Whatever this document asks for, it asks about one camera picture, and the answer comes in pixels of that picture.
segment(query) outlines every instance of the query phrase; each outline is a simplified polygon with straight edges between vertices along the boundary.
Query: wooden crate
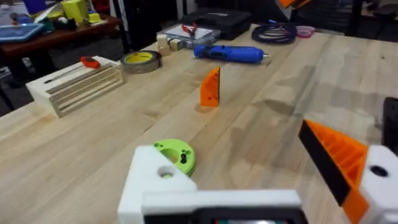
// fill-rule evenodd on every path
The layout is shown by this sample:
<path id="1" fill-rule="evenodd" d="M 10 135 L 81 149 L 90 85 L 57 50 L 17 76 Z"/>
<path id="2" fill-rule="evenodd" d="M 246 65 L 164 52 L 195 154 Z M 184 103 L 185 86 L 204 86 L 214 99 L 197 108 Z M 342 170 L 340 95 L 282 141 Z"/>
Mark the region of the wooden crate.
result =
<path id="1" fill-rule="evenodd" d="M 79 62 L 27 83 L 35 103 L 60 118 L 125 83 L 119 63 L 93 58 L 100 68 L 87 68 Z"/>

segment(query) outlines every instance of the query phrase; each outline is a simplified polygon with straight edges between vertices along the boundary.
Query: black cable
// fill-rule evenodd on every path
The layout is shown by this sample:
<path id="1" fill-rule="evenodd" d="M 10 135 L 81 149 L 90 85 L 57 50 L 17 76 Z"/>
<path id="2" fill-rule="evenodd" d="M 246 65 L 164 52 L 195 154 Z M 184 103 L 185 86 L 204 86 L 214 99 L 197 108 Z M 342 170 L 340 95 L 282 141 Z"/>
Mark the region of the black cable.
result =
<path id="1" fill-rule="evenodd" d="M 256 27 L 251 33 L 253 40 L 266 44 L 291 44 L 296 36 L 296 26 L 290 23 L 262 25 Z"/>

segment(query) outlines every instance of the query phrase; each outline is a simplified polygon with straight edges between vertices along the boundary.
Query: green gear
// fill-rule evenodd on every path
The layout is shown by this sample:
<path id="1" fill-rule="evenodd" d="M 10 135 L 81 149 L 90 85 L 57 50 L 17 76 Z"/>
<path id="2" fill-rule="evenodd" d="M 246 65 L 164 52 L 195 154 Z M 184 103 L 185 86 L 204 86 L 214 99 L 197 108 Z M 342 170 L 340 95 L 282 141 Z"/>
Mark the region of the green gear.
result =
<path id="1" fill-rule="evenodd" d="M 165 157 L 174 163 L 187 176 L 195 170 L 195 151 L 186 142 L 178 139 L 164 139 L 157 141 L 154 146 Z"/>

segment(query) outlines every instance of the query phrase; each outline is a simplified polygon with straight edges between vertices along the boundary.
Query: yellow object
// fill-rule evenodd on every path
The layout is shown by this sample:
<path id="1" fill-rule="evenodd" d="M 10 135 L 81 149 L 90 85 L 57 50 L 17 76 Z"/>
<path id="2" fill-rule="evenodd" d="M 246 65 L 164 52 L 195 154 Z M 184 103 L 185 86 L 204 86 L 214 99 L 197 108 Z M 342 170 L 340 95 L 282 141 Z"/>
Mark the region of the yellow object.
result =
<path id="1" fill-rule="evenodd" d="M 125 61 L 129 63 L 142 63 L 152 59 L 152 54 L 148 52 L 137 52 L 126 57 Z"/>
<path id="2" fill-rule="evenodd" d="M 82 23 L 87 18 L 87 7 L 84 0 L 69 0 L 61 2 L 63 11 L 68 19 L 75 19 L 75 22 Z"/>
<path id="3" fill-rule="evenodd" d="M 100 15 L 98 13 L 91 13 L 88 14 L 88 21 L 90 23 L 96 23 L 96 22 L 101 22 L 102 19 L 100 18 Z"/>
<path id="4" fill-rule="evenodd" d="M 59 17 L 63 17 L 63 11 L 62 10 L 53 11 L 47 16 L 47 18 L 50 19 L 50 20 L 58 19 Z"/>

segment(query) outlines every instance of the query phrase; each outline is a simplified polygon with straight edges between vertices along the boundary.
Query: black strip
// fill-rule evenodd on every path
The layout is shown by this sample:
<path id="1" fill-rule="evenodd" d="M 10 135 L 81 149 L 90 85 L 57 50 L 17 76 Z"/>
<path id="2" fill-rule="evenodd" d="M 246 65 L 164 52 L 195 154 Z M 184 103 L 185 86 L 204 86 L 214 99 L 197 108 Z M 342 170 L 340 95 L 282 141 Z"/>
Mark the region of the black strip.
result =
<path id="1" fill-rule="evenodd" d="M 343 174 L 314 135 L 307 122 L 303 121 L 298 137 L 317 166 L 338 205 L 341 206 L 350 191 L 350 186 Z"/>
<path id="2" fill-rule="evenodd" d="M 383 103 L 381 144 L 398 156 L 398 99 L 386 97 Z"/>

